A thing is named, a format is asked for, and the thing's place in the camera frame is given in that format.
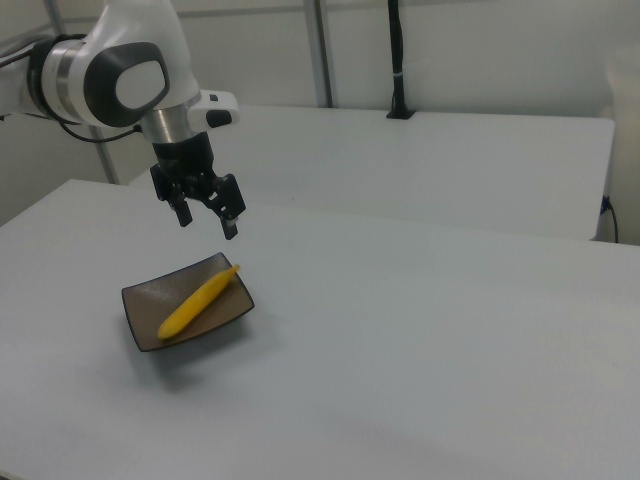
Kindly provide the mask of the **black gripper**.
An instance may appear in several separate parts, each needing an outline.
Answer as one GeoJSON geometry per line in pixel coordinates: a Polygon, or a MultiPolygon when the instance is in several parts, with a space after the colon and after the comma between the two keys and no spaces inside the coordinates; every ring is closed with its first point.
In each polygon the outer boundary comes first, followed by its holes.
{"type": "Polygon", "coordinates": [[[150,169],[156,196],[169,204],[180,226],[192,222],[186,197],[208,198],[206,206],[218,216],[225,239],[233,239],[246,205],[233,174],[216,176],[209,135],[199,133],[179,142],[153,143],[152,148],[157,158],[150,169]]]}

